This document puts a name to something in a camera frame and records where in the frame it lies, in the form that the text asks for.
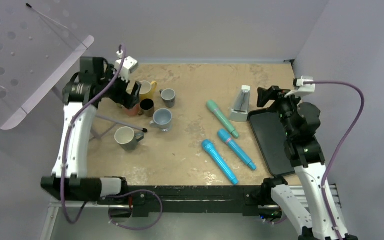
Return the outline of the blue microphone pink band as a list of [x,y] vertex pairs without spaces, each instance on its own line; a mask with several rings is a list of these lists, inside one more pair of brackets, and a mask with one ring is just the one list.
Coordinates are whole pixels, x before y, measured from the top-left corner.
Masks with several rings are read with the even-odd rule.
[[257,166],[254,164],[252,159],[245,153],[245,151],[235,142],[231,135],[225,130],[220,129],[217,132],[217,136],[222,142],[224,142],[235,154],[236,156],[251,170],[256,170]]

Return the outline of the dark blue-grey mug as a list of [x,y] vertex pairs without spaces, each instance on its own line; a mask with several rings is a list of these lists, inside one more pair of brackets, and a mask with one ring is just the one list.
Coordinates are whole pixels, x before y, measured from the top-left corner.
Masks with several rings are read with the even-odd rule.
[[172,108],[176,103],[176,92],[171,88],[161,89],[160,96],[167,108]]

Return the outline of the blue toy microphone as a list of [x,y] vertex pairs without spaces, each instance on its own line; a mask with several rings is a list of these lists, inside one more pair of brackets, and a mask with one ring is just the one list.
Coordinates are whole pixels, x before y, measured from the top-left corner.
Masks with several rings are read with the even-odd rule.
[[236,175],[224,161],[220,153],[217,151],[214,144],[209,140],[205,139],[201,143],[202,148],[209,156],[213,159],[219,169],[223,172],[224,176],[232,183],[233,185],[237,185],[239,183]]

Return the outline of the aluminium frame rail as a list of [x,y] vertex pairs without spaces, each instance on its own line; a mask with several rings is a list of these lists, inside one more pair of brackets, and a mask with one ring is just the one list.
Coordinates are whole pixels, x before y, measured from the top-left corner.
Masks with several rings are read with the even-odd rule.
[[303,205],[294,187],[276,179],[247,186],[132,186],[120,194],[91,200],[66,201],[60,205],[64,214],[78,208],[104,206],[109,224],[121,228],[120,219],[147,218],[157,215],[146,225],[131,226],[134,231],[154,227],[164,213],[242,214],[259,216],[276,225],[290,220],[300,240],[351,240],[353,236],[341,226],[341,215],[331,191],[323,185],[304,190]]

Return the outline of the white music stand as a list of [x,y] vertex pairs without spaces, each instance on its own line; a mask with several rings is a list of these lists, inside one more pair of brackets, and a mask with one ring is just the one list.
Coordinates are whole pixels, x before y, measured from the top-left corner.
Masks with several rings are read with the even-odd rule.
[[95,41],[84,0],[0,0],[0,129],[17,127]]

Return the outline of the light grey mug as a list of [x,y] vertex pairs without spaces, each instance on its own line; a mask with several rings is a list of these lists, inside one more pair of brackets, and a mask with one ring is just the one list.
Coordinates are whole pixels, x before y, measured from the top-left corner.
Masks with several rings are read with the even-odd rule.
[[149,125],[158,128],[163,132],[168,132],[172,129],[172,112],[167,108],[161,108],[154,112]]

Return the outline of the black base bar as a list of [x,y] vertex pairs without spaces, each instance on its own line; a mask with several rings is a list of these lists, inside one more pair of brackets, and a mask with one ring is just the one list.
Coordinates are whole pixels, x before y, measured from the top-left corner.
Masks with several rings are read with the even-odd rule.
[[98,205],[126,206],[134,218],[151,213],[241,214],[277,220],[281,208],[262,185],[231,186],[130,186],[132,196],[107,197]]

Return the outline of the brown mug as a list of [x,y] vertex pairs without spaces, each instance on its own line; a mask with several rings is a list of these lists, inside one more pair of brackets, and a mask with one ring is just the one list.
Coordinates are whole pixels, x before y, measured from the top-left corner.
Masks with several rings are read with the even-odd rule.
[[152,118],[155,113],[155,103],[152,99],[146,98],[139,104],[139,116],[145,115],[146,117]]

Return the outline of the black tray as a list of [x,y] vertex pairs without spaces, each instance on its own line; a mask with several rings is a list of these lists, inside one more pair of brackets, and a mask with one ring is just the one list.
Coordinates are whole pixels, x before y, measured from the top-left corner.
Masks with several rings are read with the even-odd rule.
[[249,112],[247,119],[269,173],[275,177],[294,174],[285,153],[286,134],[279,115],[264,108]]

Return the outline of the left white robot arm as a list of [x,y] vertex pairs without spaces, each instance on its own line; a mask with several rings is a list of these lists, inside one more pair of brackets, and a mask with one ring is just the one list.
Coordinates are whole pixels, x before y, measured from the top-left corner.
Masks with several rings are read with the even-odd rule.
[[129,199],[123,177],[88,177],[87,154],[93,121],[103,98],[132,109],[139,103],[141,83],[126,90],[130,75],[139,67],[134,58],[114,64],[103,57],[81,57],[80,69],[62,90],[64,126],[59,153],[50,176],[44,176],[43,190],[59,201],[96,202],[109,196],[118,205]]

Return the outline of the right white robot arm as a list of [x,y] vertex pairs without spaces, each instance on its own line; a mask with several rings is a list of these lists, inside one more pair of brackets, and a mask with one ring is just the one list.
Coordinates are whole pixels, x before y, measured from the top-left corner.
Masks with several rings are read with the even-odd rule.
[[260,196],[264,202],[281,208],[282,218],[290,220],[300,240],[356,240],[343,222],[325,176],[326,160],[315,137],[321,111],[289,93],[278,86],[260,87],[257,106],[273,102],[268,111],[276,113],[283,126],[284,151],[301,182],[308,207],[292,194],[283,177],[266,178]]

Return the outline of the dark grey faceted mug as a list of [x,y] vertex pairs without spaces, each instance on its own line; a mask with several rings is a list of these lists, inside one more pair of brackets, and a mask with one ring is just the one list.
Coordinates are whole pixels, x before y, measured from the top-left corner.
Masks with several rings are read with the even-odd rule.
[[135,132],[133,128],[124,126],[119,128],[114,134],[114,140],[125,151],[134,151],[141,140],[144,139],[144,132]]

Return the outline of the yellow cup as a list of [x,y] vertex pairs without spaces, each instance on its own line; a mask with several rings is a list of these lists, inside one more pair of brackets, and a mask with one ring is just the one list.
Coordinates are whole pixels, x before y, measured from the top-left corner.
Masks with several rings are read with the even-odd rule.
[[139,92],[139,99],[140,101],[143,101],[145,99],[153,99],[154,94],[157,88],[157,82],[156,81],[147,81],[147,80],[142,80],[140,81],[141,83],[141,88]]

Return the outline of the green toy microphone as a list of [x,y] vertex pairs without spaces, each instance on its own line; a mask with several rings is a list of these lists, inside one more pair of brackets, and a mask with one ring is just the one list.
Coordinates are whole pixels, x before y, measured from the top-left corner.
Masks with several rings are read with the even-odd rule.
[[225,129],[234,137],[238,138],[239,133],[235,129],[235,127],[231,124],[231,122],[228,120],[228,118],[222,113],[219,106],[216,104],[213,100],[208,100],[206,102],[206,107],[210,112],[212,112],[215,117],[221,122],[221,124],[225,127]]

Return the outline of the pink mug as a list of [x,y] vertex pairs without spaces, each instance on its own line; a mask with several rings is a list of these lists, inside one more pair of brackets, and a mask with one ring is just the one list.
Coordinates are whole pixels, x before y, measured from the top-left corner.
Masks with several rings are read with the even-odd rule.
[[126,108],[126,107],[123,107],[122,109],[123,109],[123,112],[124,112],[127,116],[129,116],[129,117],[135,117],[135,116],[139,115],[140,112],[141,112],[141,108],[140,108],[140,104],[139,104],[139,103],[136,104],[136,105],[135,105],[134,107],[132,107],[131,109],[128,109],[128,108]]

